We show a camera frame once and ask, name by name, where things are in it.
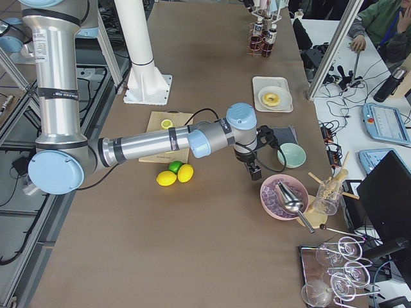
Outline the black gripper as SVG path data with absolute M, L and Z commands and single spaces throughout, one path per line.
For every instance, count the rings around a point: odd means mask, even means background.
M 237 160 L 245 164 L 251 179 L 261 179 L 261 168 L 255 163 L 256 154 L 252 150 L 242 144 L 235 144 L 234 154 Z
M 249 12 L 253 11 L 253 7 L 254 7 L 254 1 L 253 0 L 243 0 L 243 4 Z

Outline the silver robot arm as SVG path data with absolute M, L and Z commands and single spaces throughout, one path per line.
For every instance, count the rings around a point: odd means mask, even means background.
M 88 139 L 80 129 L 75 37 L 97 32 L 96 1 L 23 1 L 22 19 L 35 50 L 41 135 L 28 165 L 31 181 L 50 194 L 76 190 L 95 171 L 129 160 L 189 148 L 197 158 L 232 146 L 247 163 L 259 148 L 254 109 L 229 107 L 213 123 L 202 122 L 116 139 Z

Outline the person's hand on table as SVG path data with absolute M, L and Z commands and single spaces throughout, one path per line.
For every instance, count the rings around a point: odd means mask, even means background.
M 365 36 L 364 35 L 355 36 L 355 38 L 352 40 L 350 44 L 351 51 L 359 53 L 361 51 L 364 51 L 365 48 L 366 48 Z

